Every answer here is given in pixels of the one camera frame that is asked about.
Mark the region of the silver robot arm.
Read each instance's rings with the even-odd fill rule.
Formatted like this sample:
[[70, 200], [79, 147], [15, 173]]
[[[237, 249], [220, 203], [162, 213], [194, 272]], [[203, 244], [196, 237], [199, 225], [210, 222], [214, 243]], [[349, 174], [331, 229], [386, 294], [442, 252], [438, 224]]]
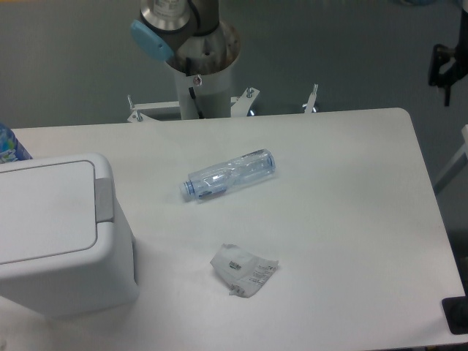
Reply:
[[218, 1], [141, 1], [140, 17], [132, 22], [130, 33], [149, 57], [168, 61], [187, 40], [218, 26]]

